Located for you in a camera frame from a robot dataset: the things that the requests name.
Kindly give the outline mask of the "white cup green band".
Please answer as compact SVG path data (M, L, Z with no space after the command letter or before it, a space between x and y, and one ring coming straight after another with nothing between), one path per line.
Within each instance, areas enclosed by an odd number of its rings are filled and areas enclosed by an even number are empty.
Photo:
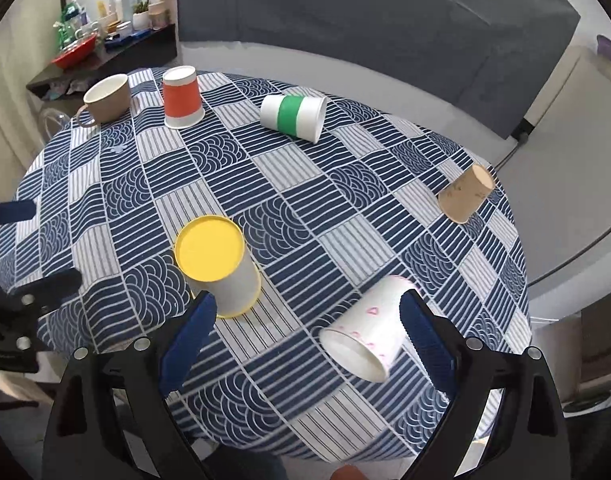
M266 96L260 108L263 127L312 144L319 142L327 99L319 96Z

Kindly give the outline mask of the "dark grey sofa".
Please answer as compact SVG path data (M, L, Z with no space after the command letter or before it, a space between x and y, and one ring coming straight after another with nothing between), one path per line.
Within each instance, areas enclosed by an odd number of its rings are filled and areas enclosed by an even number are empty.
M568 0L178 0L184 41L338 58L443 99L506 138L579 22Z

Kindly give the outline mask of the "white cup yellow rim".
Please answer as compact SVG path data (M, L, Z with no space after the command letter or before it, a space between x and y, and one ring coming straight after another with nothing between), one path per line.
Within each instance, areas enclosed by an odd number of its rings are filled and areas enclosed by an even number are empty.
M206 214L183 226L174 243L174 258L194 292L209 292L218 318L248 312L261 292L261 276L237 224Z

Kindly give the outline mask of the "dark side shelf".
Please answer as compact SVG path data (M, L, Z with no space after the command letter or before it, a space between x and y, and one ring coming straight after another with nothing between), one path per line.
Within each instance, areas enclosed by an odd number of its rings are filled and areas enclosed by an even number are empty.
M141 68L161 67L177 56L176 25L171 24L151 30L117 49L107 51L98 46L83 61L66 70L50 65L32 78L26 89L42 101L69 99L71 94L83 96L100 79Z

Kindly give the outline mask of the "brown paper cup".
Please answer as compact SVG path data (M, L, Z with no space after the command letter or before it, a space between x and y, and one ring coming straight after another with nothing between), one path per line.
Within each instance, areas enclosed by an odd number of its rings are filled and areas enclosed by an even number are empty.
M447 218L465 224L494 189L490 172L484 166L473 164L439 193L438 204Z

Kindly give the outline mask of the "blue white patterned tablecloth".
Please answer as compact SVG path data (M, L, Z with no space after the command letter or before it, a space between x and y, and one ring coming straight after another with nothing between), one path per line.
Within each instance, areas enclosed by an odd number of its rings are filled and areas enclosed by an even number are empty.
M410 344L382 384L335 364L319 331L387 275L495 350L530 344L526 263L503 190L457 224L437 195L478 162L461 145L375 108L330 96L311 144L263 128L281 81L202 73L205 117L164 123L162 70L129 77L130 112L75 120L19 183L36 216L0 229L5 288L75 268L81 288L39 334L70 353L107 351L181 313L179 230L204 214L242 229L260 271L258 301L220 320L171 408L180 428L233 448L308 460L420 453L447 408Z

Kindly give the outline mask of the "brown ceramic mug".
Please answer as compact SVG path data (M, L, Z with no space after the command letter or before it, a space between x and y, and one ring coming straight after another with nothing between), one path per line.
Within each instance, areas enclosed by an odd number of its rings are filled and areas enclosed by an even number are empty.
M129 76L115 74L98 81L86 91L74 122L80 128L92 128L116 120L130 110L130 106Z

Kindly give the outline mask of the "red tray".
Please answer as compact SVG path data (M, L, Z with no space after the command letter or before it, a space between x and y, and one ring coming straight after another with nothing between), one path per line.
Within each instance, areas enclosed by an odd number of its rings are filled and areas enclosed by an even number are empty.
M56 58L53 58L51 64L61 70L77 65L94 52L97 37L97 33L94 32L90 36L78 39L74 44L60 52Z

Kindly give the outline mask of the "white cup orange band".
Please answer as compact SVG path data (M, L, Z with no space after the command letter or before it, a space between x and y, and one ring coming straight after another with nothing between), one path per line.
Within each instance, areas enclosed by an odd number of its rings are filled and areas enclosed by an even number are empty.
M198 124L205 116L197 70L191 65L169 68L162 76L164 125L184 129Z

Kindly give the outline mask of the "white potted plant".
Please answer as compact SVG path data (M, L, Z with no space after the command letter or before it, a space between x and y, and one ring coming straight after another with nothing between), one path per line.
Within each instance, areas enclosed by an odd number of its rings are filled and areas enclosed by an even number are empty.
M132 26L135 32L150 28L149 0L140 1L133 6Z

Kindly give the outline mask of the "white cup pink hearts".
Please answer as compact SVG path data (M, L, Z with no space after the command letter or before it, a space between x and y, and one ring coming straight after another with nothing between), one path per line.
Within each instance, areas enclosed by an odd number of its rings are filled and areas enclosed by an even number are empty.
M385 276L319 331L323 349L352 375L368 382L386 382L406 337L400 302L413 289L413 283L402 276Z

